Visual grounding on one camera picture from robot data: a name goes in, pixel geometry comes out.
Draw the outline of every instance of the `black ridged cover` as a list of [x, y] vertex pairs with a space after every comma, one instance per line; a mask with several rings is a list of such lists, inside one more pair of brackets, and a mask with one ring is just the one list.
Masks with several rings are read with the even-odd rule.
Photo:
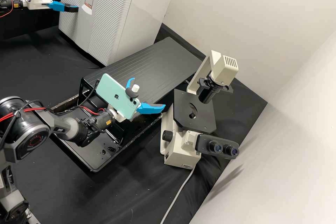
[[104, 73], [121, 85], [135, 77], [140, 86], [139, 100], [156, 103], [169, 91], [194, 74], [201, 61], [168, 37], [125, 59], [84, 77], [92, 86]]

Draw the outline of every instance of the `black fabric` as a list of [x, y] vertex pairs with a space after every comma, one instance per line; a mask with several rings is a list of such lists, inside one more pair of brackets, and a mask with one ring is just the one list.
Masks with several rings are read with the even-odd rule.
[[0, 40], [58, 25], [59, 15], [59, 12], [49, 9], [13, 11], [0, 18]]
[[[18, 95], [53, 106], [75, 95], [80, 78], [95, 68], [56, 27], [2, 41], [0, 97]], [[215, 133], [241, 143], [266, 102], [237, 80], [232, 86], [233, 95], [214, 98]], [[172, 99], [171, 92], [162, 102]], [[47, 140], [14, 165], [15, 178], [42, 224], [159, 223], [190, 171], [163, 164], [159, 125], [123, 154], [90, 174]], [[165, 223], [188, 223], [227, 163], [202, 156]]]

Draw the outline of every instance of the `white wall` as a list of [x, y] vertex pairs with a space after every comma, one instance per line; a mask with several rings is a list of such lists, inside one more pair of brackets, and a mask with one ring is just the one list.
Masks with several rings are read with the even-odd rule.
[[336, 223], [336, 33], [268, 104], [192, 224]]
[[270, 101], [336, 29], [336, 0], [171, 0], [164, 23], [204, 54], [238, 60], [238, 79]]

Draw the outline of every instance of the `mint green smartphone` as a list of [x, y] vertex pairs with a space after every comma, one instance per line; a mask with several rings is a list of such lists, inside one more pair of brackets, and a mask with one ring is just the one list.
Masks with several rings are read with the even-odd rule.
[[125, 88], [107, 73], [100, 79], [96, 92], [126, 119], [132, 118], [140, 104], [138, 98], [131, 99]]

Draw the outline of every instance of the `white knob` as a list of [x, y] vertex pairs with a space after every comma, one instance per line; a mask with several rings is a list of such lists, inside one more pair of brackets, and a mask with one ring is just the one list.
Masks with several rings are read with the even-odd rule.
[[135, 85], [133, 85], [133, 87], [132, 87], [132, 91], [134, 92], [134, 93], [137, 93], [138, 91], [139, 91], [139, 85], [137, 85], [137, 84], [135, 84]]

